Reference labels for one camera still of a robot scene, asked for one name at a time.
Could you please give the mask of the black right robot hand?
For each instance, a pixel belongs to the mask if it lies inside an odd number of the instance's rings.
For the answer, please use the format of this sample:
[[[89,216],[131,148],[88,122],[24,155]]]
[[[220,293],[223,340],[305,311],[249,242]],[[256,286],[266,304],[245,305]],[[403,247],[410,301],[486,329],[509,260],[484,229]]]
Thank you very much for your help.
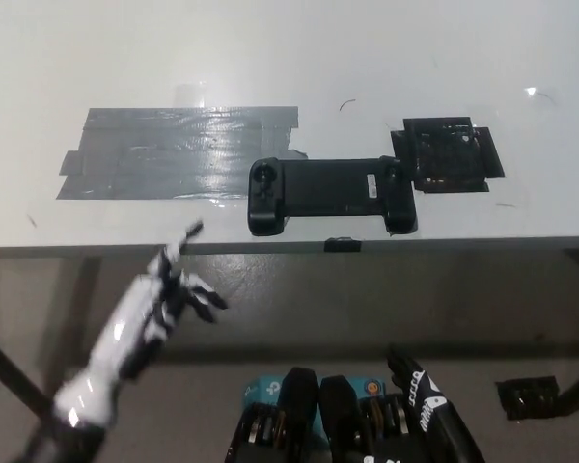
[[[474,437],[454,404],[429,373],[394,345],[386,353],[391,379],[409,406],[413,420],[424,435],[433,462],[485,462]]]

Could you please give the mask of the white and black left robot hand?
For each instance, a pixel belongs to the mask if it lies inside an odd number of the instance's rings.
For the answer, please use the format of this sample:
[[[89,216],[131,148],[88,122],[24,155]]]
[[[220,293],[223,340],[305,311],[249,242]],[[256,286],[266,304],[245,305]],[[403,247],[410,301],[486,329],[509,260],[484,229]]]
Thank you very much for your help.
[[[213,323],[214,308],[228,304],[196,274],[179,267],[187,244],[203,229],[197,221],[153,257],[111,313],[91,350],[87,365],[58,390],[52,415],[77,428],[109,428],[123,384],[136,379],[172,336],[187,308]]]

